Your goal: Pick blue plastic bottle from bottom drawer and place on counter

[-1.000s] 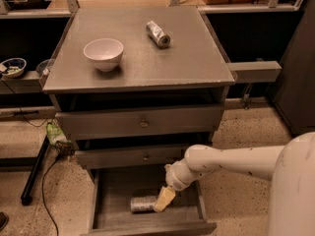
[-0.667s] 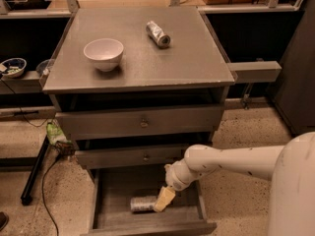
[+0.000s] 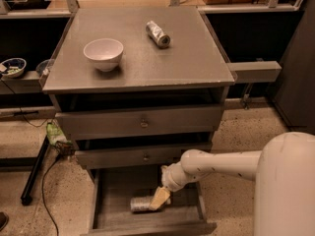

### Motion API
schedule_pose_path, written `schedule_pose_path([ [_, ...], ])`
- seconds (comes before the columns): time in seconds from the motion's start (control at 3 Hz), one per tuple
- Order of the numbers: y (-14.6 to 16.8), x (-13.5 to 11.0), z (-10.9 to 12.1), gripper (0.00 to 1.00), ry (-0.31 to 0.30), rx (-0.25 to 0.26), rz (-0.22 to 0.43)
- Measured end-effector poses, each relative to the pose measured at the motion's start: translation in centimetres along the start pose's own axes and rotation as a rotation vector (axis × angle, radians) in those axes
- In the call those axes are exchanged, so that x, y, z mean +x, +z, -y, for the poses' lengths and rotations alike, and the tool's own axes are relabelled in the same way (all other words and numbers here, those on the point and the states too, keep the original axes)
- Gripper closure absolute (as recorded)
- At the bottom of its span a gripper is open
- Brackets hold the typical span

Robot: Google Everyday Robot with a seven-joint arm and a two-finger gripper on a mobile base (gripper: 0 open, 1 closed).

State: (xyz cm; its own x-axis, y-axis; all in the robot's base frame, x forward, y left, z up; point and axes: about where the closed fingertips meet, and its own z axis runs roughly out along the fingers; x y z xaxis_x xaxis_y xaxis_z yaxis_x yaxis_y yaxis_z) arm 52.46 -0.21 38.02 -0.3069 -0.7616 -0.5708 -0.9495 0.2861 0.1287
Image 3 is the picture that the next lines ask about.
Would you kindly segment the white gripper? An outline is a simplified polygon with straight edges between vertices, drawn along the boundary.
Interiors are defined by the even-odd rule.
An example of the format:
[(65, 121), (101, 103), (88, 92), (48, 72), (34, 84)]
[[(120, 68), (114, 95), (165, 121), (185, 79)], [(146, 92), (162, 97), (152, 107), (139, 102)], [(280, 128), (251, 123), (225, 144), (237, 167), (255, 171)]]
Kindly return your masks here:
[(194, 183), (197, 178), (184, 171), (180, 162), (163, 165), (161, 170), (161, 183), (149, 204), (149, 210), (158, 210), (170, 197), (170, 192), (177, 192), (187, 184)]

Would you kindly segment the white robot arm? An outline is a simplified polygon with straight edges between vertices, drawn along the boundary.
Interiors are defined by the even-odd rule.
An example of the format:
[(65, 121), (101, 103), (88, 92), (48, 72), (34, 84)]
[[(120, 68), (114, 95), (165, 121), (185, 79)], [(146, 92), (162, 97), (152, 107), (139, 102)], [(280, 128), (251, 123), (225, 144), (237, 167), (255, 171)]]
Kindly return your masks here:
[(149, 209), (212, 173), (255, 182), (254, 236), (315, 236), (315, 136), (287, 132), (260, 150), (209, 153), (188, 149), (164, 166)]

